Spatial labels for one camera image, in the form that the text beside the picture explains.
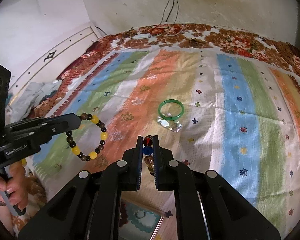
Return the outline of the person's left hand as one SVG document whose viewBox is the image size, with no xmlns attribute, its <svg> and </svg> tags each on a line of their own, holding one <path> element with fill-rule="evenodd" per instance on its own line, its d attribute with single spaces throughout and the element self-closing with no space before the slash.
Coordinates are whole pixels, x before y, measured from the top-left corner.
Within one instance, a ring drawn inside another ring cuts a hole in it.
<svg viewBox="0 0 300 240">
<path fill-rule="evenodd" d="M 8 182 L 0 176 L 0 191 L 6 191 L 9 194 L 10 204 L 17 205 L 23 210 L 28 204 L 28 192 L 26 190 L 25 169 L 21 161 L 10 165 L 9 173 L 12 176 Z"/>
</svg>

